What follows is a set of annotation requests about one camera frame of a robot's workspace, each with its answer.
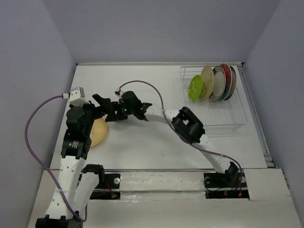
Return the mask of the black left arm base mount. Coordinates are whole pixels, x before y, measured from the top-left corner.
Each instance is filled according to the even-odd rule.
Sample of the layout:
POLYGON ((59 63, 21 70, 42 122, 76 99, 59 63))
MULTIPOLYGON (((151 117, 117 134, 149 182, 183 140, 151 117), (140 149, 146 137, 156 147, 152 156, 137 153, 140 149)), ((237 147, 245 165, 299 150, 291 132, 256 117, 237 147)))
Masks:
POLYGON ((84 171, 78 179, 78 197, 87 200, 119 200, 120 177, 119 173, 108 173, 104 170, 84 171))

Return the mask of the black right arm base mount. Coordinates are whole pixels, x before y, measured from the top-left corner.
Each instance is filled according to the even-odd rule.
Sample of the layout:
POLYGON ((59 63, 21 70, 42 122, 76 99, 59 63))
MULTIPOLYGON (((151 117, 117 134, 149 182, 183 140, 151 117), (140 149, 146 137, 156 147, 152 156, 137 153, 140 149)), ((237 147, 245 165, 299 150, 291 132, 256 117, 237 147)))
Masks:
POLYGON ((247 180, 244 173, 240 177, 239 172, 236 180, 232 183, 224 183, 218 177, 218 173, 215 172, 204 173, 203 185, 206 199, 249 199, 247 180))

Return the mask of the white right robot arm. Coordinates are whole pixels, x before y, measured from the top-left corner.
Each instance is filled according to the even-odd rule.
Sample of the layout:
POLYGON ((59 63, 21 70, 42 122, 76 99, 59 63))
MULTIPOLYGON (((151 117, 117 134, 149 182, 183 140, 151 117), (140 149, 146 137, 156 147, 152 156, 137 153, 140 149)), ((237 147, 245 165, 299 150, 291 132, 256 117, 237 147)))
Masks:
POLYGON ((202 152, 216 171, 216 182, 223 186, 236 182, 241 170, 239 163, 217 152, 206 135, 203 123, 189 108, 166 110, 163 106, 156 107, 151 103, 141 102, 133 91, 123 93, 116 102, 97 95, 94 95, 94 99, 100 104, 101 112, 106 115, 106 122, 126 120, 133 115, 141 121, 167 124, 185 143, 202 152))

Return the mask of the red plate with teal flower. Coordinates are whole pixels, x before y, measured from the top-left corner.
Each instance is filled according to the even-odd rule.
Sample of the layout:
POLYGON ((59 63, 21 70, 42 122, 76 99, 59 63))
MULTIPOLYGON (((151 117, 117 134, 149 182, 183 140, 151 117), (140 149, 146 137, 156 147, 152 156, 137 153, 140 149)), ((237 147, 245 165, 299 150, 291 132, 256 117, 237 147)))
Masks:
POLYGON ((224 93, 220 98, 220 101, 224 101, 227 98, 227 96, 231 90, 231 87, 232 87, 232 71, 231 71, 230 66, 226 63, 223 63, 220 66, 223 68, 225 78, 226 78, 224 93))

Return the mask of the lime green plate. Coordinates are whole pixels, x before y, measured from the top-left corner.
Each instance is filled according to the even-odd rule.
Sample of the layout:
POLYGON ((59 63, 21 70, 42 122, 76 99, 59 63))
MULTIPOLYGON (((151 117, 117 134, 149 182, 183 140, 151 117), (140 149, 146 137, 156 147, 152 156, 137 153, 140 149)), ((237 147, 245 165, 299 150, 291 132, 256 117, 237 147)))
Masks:
POLYGON ((204 82, 200 75, 195 75, 192 78, 188 88, 188 96, 190 100, 195 101, 200 97, 203 90, 203 84, 204 82))

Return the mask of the small green red rimmed plate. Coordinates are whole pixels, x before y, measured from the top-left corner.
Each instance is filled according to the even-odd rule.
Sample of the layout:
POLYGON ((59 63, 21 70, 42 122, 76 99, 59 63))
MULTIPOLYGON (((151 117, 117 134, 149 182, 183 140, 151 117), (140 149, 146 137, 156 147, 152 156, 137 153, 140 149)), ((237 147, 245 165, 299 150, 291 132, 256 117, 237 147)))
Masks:
POLYGON ((230 92, 227 96, 227 99, 229 100, 231 98, 231 96, 233 95, 235 89, 236 89, 236 85, 237 85, 237 76, 236 76, 236 71, 234 70, 233 67, 230 66, 231 69, 231 75, 232 75, 232 82, 231 82, 231 89, 230 92))

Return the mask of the plain yellow plate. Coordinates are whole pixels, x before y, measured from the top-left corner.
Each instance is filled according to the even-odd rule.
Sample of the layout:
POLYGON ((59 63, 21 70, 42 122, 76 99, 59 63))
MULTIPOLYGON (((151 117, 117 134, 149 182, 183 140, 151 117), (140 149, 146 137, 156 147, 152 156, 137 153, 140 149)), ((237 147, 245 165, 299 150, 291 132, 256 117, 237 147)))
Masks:
POLYGON ((98 145, 107 136, 107 124, 103 118, 96 119, 90 133, 91 147, 98 145))

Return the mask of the beige plate with bird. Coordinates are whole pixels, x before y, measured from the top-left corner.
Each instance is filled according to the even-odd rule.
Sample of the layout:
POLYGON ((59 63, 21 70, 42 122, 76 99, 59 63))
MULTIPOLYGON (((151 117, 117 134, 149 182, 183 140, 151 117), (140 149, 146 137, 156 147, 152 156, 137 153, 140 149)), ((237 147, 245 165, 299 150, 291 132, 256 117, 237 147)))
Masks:
POLYGON ((203 89, 200 95, 200 99, 202 101, 207 100, 213 91, 213 79, 214 79, 214 74, 211 66, 207 65, 205 66, 200 74, 202 80, 203 80, 203 89))

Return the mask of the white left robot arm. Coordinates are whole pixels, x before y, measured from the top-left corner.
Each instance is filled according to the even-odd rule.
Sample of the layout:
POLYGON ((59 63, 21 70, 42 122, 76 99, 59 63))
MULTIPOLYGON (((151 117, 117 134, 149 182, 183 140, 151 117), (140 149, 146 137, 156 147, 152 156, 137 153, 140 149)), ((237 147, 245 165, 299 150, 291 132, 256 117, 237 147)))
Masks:
POLYGON ((85 164, 91 147, 90 133, 94 121, 101 116, 99 108, 72 92, 62 94, 70 109, 67 130, 61 150, 61 166, 56 188, 37 228, 81 228, 87 219, 87 204, 95 188, 105 183, 105 170, 99 164, 85 164))

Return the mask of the large green rimmed lettered plate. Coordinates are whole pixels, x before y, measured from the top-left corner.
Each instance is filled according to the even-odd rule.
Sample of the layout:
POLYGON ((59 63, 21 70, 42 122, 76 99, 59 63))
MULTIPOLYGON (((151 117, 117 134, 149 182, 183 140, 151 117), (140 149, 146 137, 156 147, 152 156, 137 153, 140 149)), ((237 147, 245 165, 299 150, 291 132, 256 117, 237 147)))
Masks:
POLYGON ((212 101, 218 101, 224 94, 226 85, 226 76, 224 69, 221 66, 216 66, 213 68, 214 80, 213 80, 213 90, 211 95, 212 101))

